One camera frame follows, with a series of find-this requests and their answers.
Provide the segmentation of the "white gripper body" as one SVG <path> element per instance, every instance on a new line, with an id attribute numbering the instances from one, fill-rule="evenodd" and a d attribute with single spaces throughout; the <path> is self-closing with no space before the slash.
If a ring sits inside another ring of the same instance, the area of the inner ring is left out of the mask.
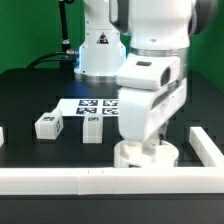
<path id="1" fill-rule="evenodd" d="M 157 91 L 121 88 L 118 91 L 120 135 L 127 140 L 145 142 L 185 103 L 187 79 L 171 89 Z"/>

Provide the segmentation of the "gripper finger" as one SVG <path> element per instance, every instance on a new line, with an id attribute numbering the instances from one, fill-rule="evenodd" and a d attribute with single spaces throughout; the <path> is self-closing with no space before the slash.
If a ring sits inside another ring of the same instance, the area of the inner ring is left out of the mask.
<path id="1" fill-rule="evenodd" d="M 158 135 L 152 135 L 144 144 L 143 152 L 146 155 L 154 155 L 156 148 L 160 145 L 160 138 Z"/>

